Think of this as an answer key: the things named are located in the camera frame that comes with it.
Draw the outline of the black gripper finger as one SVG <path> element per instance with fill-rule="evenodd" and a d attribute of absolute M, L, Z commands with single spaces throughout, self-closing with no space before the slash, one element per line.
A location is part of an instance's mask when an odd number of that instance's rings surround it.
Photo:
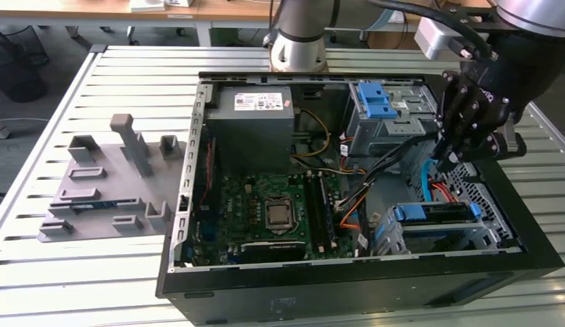
<path fill-rule="evenodd" d="M 473 156 L 482 141 L 478 119 L 485 98 L 477 84 L 454 71 L 442 73 L 445 89 L 438 105 L 438 141 L 434 147 L 435 169 L 449 172 Z"/>
<path fill-rule="evenodd" d="M 494 131 L 466 131 L 450 136 L 450 169 L 486 158 L 505 159 L 507 142 Z"/>

